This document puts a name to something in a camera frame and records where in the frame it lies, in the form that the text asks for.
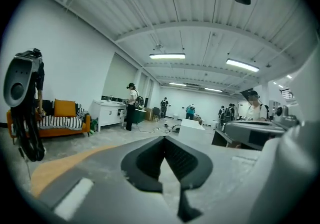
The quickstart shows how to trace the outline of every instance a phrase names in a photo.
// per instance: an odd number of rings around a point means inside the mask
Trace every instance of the sofa armrest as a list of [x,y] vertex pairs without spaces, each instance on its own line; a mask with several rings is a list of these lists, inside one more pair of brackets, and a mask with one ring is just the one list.
[[7,113],[6,113],[6,120],[7,120],[6,122],[7,122],[7,124],[8,124],[8,130],[9,130],[10,137],[11,137],[11,138],[14,138],[14,137],[12,136],[12,134],[11,134],[11,125],[12,125],[12,123],[13,123],[12,117],[11,117],[11,110],[7,111]]
[[85,117],[85,132],[89,132],[90,131],[90,120],[91,120],[91,116],[88,114],[86,117]]

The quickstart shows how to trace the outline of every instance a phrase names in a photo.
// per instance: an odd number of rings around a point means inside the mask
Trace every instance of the gray floor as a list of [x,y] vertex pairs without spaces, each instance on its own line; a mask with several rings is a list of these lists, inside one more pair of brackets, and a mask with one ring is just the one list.
[[[167,123],[169,127],[172,127],[174,124],[181,122],[167,118],[166,121],[160,120],[159,122],[144,121],[140,123],[138,127],[135,125],[132,126],[131,132],[123,130],[121,125],[111,125],[102,127],[101,132],[96,132],[91,137],[88,137],[87,134],[84,133],[65,137],[46,138],[43,140],[43,144],[47,153],[41,162],[28,163],[30,173],[32,173],[42,162],[60,159],[103,145],[118,146],[141,139],[164,135],[164,131],[166,130],[164,128],[165,123]],[[214,132],[211,127],[205,127],[205,129],[207,130],[205,136],[200,140],[197,140],[197,142],[210,145]],[[171,137],[178,139],[178,134],[173,132],[171,133]],[[18,146],[13,145],[7,129],[0,128],[0,142],[17,184],[26,191],[30,191],[30,179],[27,165],[18,152]],[[176,211],[179,202],[180,184],[166,161],[161,165],[159,181],[163,183],[163,196],[166,202],[171,209]]]

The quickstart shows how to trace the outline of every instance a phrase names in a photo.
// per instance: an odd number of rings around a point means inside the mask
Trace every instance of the ceiling light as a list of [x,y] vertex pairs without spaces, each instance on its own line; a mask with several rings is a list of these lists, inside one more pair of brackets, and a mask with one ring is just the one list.
[[205,90],[211,90],[211,91],[217,91],[217,92],[222,92],[222,90],[215,90],[215,89],[209,89],[209,88],[204,88]]
[[174,83],[174,82],[169,82],[170,85],[177,85],[177,86],[186,86],[186,84],[180,84],[180,83]]
[[152,59],[185,59],[185,53],[177,53],[177,54],[150,54],[150,58]]
[[228,65],[238,66],[238,67],[245,68],[245,69],[253,71],[253,72],[257,72],[257,71],[260,70],[258,67],[251,66],[251,65],[248,65],[246,63],[239,62],[239,61],[232,60],[232,59],[227,59],[226,63]]

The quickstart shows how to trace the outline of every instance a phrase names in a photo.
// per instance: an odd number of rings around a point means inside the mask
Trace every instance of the chair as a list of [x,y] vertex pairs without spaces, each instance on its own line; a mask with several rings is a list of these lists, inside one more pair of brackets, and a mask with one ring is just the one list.
[[154,120],[155,116],[157,116],[158,117],[157,122],[158,122],[160,119],[160,109],[158,107],[154,107],[152,111],[153,111],[152,120]]

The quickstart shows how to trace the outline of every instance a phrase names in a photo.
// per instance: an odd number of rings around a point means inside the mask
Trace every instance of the teal shirt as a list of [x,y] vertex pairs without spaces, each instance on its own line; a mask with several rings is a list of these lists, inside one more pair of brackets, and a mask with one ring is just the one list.
[[191,109],[189,106],[186,108],[187,114],[195,114],[195,109]]

